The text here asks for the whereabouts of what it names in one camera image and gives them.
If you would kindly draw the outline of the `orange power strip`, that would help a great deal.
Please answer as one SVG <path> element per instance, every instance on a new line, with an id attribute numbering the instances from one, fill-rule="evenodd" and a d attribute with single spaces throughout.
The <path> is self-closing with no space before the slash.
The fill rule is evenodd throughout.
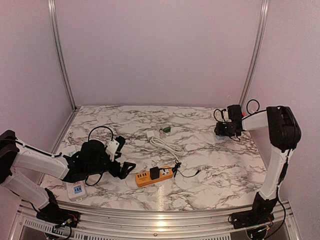
<path id="1" fill-rule="evenodd" d="M 136 185 L 141 188 L 171 179 L 173 176 L 174 173 L 169 166 L 152 167 L 149 171 L 137 173 L 135 175 L 135 182 Z"/>

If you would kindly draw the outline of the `black adapter with cable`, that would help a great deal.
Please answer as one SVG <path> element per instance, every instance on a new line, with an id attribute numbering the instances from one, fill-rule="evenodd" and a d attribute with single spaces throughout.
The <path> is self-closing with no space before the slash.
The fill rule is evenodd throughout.
<path id="1" fill-rule="evenodd" d="M 201 171 L 197 170 L 197 172 L 193 175 L 184 175 L 179 168 L 181 167 L 182 163 L 178 160 L 175 161 L 175 165 L 174 167 L 170 167 L 170 166 L 164 166 L 164 167 L 152 167 L 149 169 L 149 174 L 150 174 L 150 178 L 152 180 L 158 179 L 160 178 L 160 176 L 166 176 L 166 175 L 170 175 L 173 174 L 173 177 L 175 178 L 177 173 L 181 174 L 184 178 L 192 178 L 195 177 L 196 175 L 198 175 Z"/>

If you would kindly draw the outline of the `green plug adapter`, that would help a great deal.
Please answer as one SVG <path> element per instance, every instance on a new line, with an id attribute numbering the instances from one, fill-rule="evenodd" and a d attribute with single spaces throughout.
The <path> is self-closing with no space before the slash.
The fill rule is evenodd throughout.
<path id="1" fill-rule="evenodd" d="M 170 133 L 171 132 L 171 125 L 168 123 L 164 123 L 163 125 L 161 125 L 160 130 L 165 134 Z"/>

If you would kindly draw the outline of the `light blue plug adapter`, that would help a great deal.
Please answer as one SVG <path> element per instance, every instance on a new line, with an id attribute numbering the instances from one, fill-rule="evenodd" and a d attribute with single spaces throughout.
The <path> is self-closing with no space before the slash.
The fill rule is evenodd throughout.
<path id="1" fill-rule="evenodd" d="M 215 137 L 218 141 L 224 140 L 226 138 L 225 136 L 221 136 L 221 135 L 216 135 Z"/>

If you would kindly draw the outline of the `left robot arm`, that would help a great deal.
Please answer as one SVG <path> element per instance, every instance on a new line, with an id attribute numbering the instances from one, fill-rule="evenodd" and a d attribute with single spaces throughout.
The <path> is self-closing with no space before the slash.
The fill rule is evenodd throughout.
<path id="1" fill-rule="evenodd" d="M 33 170 L 55 177 L 65 183 L 85 181 L 92 175 L 110 173 L 125 179 L 136 167 L 135 163 L 117 161 L 126 140 L 118 136 L 105 146 L 101 141 L 89 139 L 81 149 L 68 156 L 62 153 L 45 152 L 19 140 L 12 130 L 0 135 L 0 185 L 22 199 L 30 202 L 53 223 L 63 219 L 55 196 L 45 188 L 19 172 L 19 168 Z"/>

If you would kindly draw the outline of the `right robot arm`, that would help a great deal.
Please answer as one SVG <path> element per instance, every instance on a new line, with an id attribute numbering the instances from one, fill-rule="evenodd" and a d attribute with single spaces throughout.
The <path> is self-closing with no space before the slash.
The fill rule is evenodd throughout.
<path id="1" fill-rule="evenodd" d="M 214 133 L 218 137 L 228 137 L 239 141 L 243 132 L 259 129 L 268 130 L 270 143 L 270 159 L 264 182 L 256 193 L 252 209 L 247 219 L 258 224 L 267 213 L 272 212 L 279 201 L 279 190 L 286 177 L 290 158 L 302 137 L 301 128 L 288 106 L 268 106 L 244 116 L 239 104 L 229 105 L 224 109 L 216 109 L 213 117 L 219 112 L 221 119 L 216 120 Z"/>

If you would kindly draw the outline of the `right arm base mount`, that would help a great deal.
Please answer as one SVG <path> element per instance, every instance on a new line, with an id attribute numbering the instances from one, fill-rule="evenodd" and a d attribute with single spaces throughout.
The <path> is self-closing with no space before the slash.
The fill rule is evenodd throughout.
<path id="1" fill-rule="evenodd" d="M 252 208 L 246 211 L 234 212 L 229 215 L 228 221 L 234 229 L 252 227 L 273 221 L 273 209 L 278 202 L 277 198 L 263 199 L 257 192 L 252 204 Z"/>

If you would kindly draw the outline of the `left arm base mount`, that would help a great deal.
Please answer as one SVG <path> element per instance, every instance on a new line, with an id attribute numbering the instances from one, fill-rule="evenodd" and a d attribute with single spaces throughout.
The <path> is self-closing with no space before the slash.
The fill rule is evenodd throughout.
<path id="1" fill-rule="evenodd" d="M 69 225 L 76 228 L 79 222 L 80 213 L 74 210 L 60 208 L 55 195 L 47 188 L 44 189 L 48 195 L 48 204 L 37 210 L 36 217 L 40 220 L 61 225 L 65 221 L 71 220 Z"/>

